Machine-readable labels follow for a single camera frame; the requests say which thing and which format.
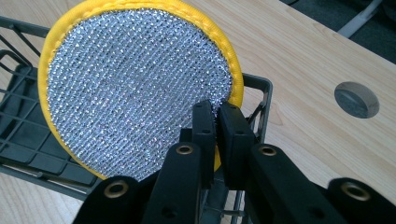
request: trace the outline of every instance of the screw hole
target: screw hole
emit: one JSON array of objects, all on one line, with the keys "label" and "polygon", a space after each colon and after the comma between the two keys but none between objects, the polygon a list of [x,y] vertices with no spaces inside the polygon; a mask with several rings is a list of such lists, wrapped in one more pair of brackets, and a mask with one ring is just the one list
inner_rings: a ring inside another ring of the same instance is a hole
[{"label": "screw hole", "polygon": [[365,189],[362,189],[358,185],[351,183],[351,182],[346,182],[341,186],[341,190],[349,197],[356,199],[358,201],[368,201],[371,196],[369,192],[367,192]]},{"label": "screw hole", "polygon": [[163,210],[161,211],[163,217],[168,219],[172,219],[177,217],[177,207],[173,204],[166,205]]},{"label": "screw hole", "polygon": [[181,146],[176,149],[176,152],[181,155],[188,155],[193,152],[193,149],[189,146]]},{"label": "screw hole", "polygon": [[128,184],[123,180],[117,180],[107,185],[105,188],[105,196],[110,199],[119,198],[128,191]]},{"label": "screw hole", "polygon": [[261,147],[259,148],[259,151],[262,155],[264,156],[275,156],[276,155],[276,150],[270,147]]}]

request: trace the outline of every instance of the wooden surface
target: wooden surface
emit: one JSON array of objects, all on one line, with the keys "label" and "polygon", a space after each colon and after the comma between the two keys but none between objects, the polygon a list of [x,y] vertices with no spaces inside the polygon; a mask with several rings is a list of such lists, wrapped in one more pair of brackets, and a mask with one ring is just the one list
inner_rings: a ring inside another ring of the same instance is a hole
[{"label": "wooden surface", "polygon": [[[51,26],[77,2],[0,0],[0,15]],[[352,177],[396,203],[395,64],[276,0],[186,2],[223,29],[245,73],[273,82],[266,143],[282,148],[321,186],[332,178]],[[337,105],[334,89],[346,81],[375,93],[380,103],[376,116],[356,119]],[[258,97],[246,92],[244,112]],[[69,223],[80,205],[6,175],[0,175],[0,183],[5,223]]]}]

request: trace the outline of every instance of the metal grommet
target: metal grommet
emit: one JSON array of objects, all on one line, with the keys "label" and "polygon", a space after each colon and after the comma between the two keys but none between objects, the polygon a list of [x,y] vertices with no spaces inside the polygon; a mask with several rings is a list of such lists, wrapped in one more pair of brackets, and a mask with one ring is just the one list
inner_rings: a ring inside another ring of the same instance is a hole
[{"label": "metal grommet", "polygon": [[128,184],[125,181],[114,181],[105,188],[105,196],[110,199],[119,198],[128,191],[128,188]]},{"label": "metal grommet", "polygon": [[181,146],[176,149],[176,152],[181,155],[189,155],[193,152],[193,148],[190,146]]},{"label": "metal grommet", "polygon": [[271,147],[260,147],[259,151],[264,156],[275,156],[276,150]]},{"label": "metal grommet", "polygon": [[343,185],[341,185],[341,190],[349,197],[365,202],[368,201],[371,196],[367,190],[362,189],[358,185],[351,183],[351,182],[346,182]]}]

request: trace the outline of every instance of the dish rack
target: dish rack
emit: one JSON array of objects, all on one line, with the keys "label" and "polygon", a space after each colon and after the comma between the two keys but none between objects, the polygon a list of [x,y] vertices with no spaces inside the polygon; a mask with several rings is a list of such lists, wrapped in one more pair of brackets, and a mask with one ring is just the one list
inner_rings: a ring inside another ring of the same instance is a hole
[{"label": "dish rack", "polygon": [[[5,28],[0,32],[0,172],[83,201],[101,180],[74,161],[52,135],[38,100],[36,64],[21,53],[21,49],[29,49],[39,57],[39,50],[27,37],[45,38],[50,29],[4,17],[0,17],[0,27]],[[15,39],[8,41],[3,32],[14,33],[23,44],[13,44]],[[243,75],[246,89],[262,96],[250,108],[247,121],[263,143],[272,84],[266,78]],[[220,223],[224,216],[237,223],[245,215],[243,192],[235,193],[229,209],[225,208],[228,194],[219,169],[212,188],[203,191],[201,223]]]}]

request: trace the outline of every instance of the black plastic part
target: black plastic part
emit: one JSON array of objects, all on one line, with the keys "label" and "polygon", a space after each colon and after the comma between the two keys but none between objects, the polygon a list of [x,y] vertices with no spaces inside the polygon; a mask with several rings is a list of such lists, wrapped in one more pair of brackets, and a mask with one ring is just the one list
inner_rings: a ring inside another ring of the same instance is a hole
[{"label": "black plastic part", "polygon": [[326,195],[349,223],[395,223],[396,206],[358,180],[334,179]]},{"label": "black plastic part", "polygon": [[0,171],[84,200],[100,182],[65,152],[38,101],[36,73],[18,66],[0,103]]},{"label": "black plastic part", "polygon": [[15,34],[38,56],[41,56],[40,51],[33,46],[33,44],[23,35],[23,33],[18,29],[18,27],[15,24],[12,24],[9,26],[10,29],[12,29]]},{"label": "black plastic part", "polygon": [[241,110],[229,103],[220,106],[218,132],[225,184],[229,189],[244,189],[248,176],[247,156],[255,143],[255,135]]},{"label": "black plastic part", "polygon": [[222,167],[215,172],[214,183],[210,190],[207,191],[207,197],[202,202],[203,212],[200,223],[202,224],[220,224],[221,215],[228,197],[228,188],[224,185]]},{"label": "black plastic part", "polygon": [[16,21],[10,18],[0,16],[0,27],[12,29],[12,26],[16,27],[21,33],[35,35],[43,38],[45,38],[50,31],[50,29],[47,27],[42,27],[23,21]]},{"label": "black plastic part", "polygon": [[15,54],[18,55],[18,57],[20,57],[26,64],[29,64],[30,66],[31,63],[29,62],[29,60],[27,60],[27,58],[25,58],[17,49],[14,48],[14,46],[12,46],[5,38],[3,38],[2,35],[0,35],[0,40],[7,46],[9,47],[12,52],[14,52]]},{"label": "black plastic part", "polygon": [[192,143],[173,145],[166,154],[141,223],[198,223],[200,191],[200,148]]},{"label": "black plastic part", "polygon": [[192,139],[192,129],[181,129],[178,142],[190,142]]},{"label": "black plastic part", "polygon": [[17,54],[15,54],[12,51],[6,50],[6,49],[1,49],[0,50],[0,67],[2,67],[4,70],[8,71],[9,73],[14,73],[14,68],[10,69],[6,67],[3,63],[1,63],[1,60],[5,57],[8,56],[12,58],[17,64],[24,65],[24,67],[28,68],[28,71],[26,74],[29,74],[30,71],[32,70],[32,65],[29,63],[26,63],[24,60],[22,60],[20,57],[18,57]]},{"label": "black plastic part", "polygon": [[248,118],[248,121],[253,122],[260,112],[259,124],[257,126],[256,136],[260,143],[264,143],[265,133],[268,123],[268,115],[270,114],[271,97],[273,85],[270,80],[265,77],[255,77],[244,73],[244,85],[256,90],[262,91],[262,101],[257,106],[257,109]]},{"label": "black plastic part", "polygon": [[210,189],[213,183],[216,147],[215,117],[209,101],[202,101],[192,108],[192,142],[200,147],[202,155],[202,186]]},{"label": "black plastic part", "polygon": [[[252,180],[247,186],[247,201],[260,199],[262,208],[259,203],[252,205],[272,213],[272,223],[346,223],[280,148],[255,145],[248,164]],[[268,214],[254,215],[253,223],[268,221]]]},{"label": "black plastic part", "polygon": [[114,176],[104,180],[85,200],[74,224],[138,223],[142,211],[136,202],[138,183],[131,177]]}]

